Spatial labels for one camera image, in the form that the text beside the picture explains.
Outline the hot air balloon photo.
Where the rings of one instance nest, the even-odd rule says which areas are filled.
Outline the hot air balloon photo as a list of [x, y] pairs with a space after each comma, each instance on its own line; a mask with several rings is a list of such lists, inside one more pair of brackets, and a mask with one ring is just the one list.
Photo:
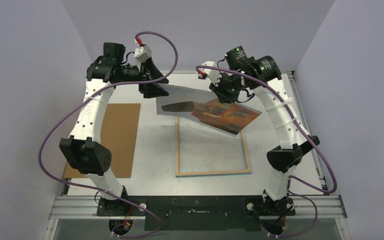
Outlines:
[[239, 103], [220, 103], [215, 93], [184, 86], [167, 85], [168, 96], [156, 98], [156, 113], [187, 119], [224, 132], [238, 135], [261, 115]]

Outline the blue wooden picture frame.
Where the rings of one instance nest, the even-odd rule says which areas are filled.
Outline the blue wooden picture frame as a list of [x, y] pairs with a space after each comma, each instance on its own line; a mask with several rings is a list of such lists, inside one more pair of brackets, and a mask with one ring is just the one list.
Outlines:
[[250, 174], [245, 131], [226, 134], [190, 120], [175, 118], [175, 176], [201, 177]]

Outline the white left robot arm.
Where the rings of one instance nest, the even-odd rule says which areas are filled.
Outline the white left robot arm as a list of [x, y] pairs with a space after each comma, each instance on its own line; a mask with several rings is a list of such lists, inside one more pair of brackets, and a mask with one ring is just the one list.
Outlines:
[[124, 63], [125, 46], [106, 42], [103, 54], [86, 71], [84, 103], [73, 130], [59, 148], [68, 164], [87, 176], [101, 192], [99, 207], [116, 215], [131, 209], [128, 193], [111, 170], [112, 153], [101, 144], [101, 130], [116, 83], [168, 80], [156, 68], [151, 49], [141, 43], [134, 51], [135, 65]]

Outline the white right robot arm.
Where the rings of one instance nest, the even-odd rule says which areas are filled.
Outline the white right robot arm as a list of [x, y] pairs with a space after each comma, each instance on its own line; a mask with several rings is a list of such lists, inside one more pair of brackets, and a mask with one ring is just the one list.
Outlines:
[[231, 71], [251, 76], [268, 85], [264, 87], [244, 77], [216, 71], [219, 64], [214, 61], [204, 62], [205, 67], [199, 70], [201, 75], [209, 77], [209, 88], [220, 103], [237, 103], [241, 91], [251, 90], [263, 104], [279, 140], [279, 145], [266, 154], [271, 172], [262, 194], [264, 211], [274, 215], [292, 206], [288, 198], [288, 178], [303, 156], [313, 149], [308, 139], [317, 145], [320, 141], [307, 130], [296, 127], [295, 124], [301, 121], [292, 106], [293, 99], [286, 93], [281, 71], [271, 56], [258, 59], [247, 57], [243, 47], [238, 46], [224, 55], [224, 61]]

